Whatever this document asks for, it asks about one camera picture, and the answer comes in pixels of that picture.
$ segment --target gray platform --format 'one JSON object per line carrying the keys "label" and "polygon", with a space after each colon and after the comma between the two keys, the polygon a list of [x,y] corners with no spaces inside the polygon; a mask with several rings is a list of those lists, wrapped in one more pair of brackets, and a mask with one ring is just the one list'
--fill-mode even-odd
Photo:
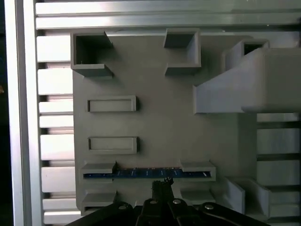
{"label": "gray platform", "polygon": [[225,72],[194,88],[195,113],[301,111],[301,48],[243,40],[224,56]]}
{"label": "gray platform", "polygon": [[87,194],[99,194],[98,206],[105,202],[102,194],[112,191],[132,205],[151,197],[153,179],[83,178],[111,172],[115,162],[122,168],[210,171],[211,178],[175,179],[177,197],[194,204],[215,200],[211,187],[220,176],[256,178],[256,114],[199,115],[193,99],[193,86],[223,72],[224,51],[250,37],[198,37],[194,44],[201,45],[202,67],[194,75],[166,76],[167,65],[191,64],[186,48],[164,48],[167,37],[110,37],[113,47],[85,66],[88,71],[89,63],[105,65],[114,75],[109,80],[102,70],[92,77],[73,70],[76,195],[82,214],[87,214],[82,203]]}

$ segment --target blue circuit board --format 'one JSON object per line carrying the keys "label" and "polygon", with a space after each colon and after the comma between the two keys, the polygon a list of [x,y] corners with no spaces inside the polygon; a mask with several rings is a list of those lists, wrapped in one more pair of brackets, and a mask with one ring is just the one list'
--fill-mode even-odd
{"label": "blue circuit board", "polygon": [[131,168],[116,169],[113,173],[84,174],[84,178],[210,178],[208,171],[183,172],[181,168]]}

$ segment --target bolt head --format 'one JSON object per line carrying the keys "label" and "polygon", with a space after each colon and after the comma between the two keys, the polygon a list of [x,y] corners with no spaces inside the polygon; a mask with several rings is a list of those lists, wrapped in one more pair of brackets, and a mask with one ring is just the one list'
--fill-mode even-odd
{"label": "bolt head", "polygon": [[180,203],[181,203],[181,200],[175,199],[175,200],[173,200],[173,203],[174,203],[174,204],[180,204]]}
{"label": "bolt head", "polygon": [[213,205],[207,204],[205,205],[206,210],[213,210]]}
{"label": "bolt head", "polygon": [[119,206],[118,209],[120,209],[120,210],[125,210],[126,208],[127,208],[126,206]]}

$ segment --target rectangular recess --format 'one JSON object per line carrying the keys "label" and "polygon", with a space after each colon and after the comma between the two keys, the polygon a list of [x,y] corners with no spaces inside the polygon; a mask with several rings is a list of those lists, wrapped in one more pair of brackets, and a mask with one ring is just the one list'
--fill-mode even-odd
{"label": "rectangular recess", "polygon": [[94,154],[137,153],[137,137],[90,137],[88,145]]}
{"label": "rectangular recess", "polygon": [[186,48],[196,32],[197,29],[167,29],[164,39],[164,48]]}
{"label": "rectangular recess", "polygon": [[112,193],[93,193],[87,194],[82,201],[82,213],[84,215],[98,210],[100,207],[113,204],[116,199],[117,191]]}
{"label": "rectangular recess", "polygon": [[212,180],[211,172],[183,172],[181,168],[118,168],[93,164],[82,170],[84,179],[117,179],[117,178],[184,178],[199,180]]}
{"label": "rectangular recess", "polygon": [[113,48],[104,31],[71,33],[71,69],[76,65],[97,64],[97,56],[103,49]]}
{"label": "rectangular recess", "polygon": [[180,161],[181,169],[183,172],[209,172],[210,173],[210,180],[216,180],[216,167],[209,161],[203,162],[185,162]]}
{"label": "rectangular recess", "polygon": [[136,96],[111,96],[90,99],[88,112],[135,112]]}
{"label": "rectangular recess", "polygon": [[244,55],[247,55],[248,53],[258,49],[262,48],[264,43],[244,43]]}
{"label": "rectangular recess", "polygon": [[112,163],[88,163],[83,168],[81,168],[82,174],[99,174],[99,173],[105,173],[105,174],[111,174],[116,169],[117,164],[115,162]]}

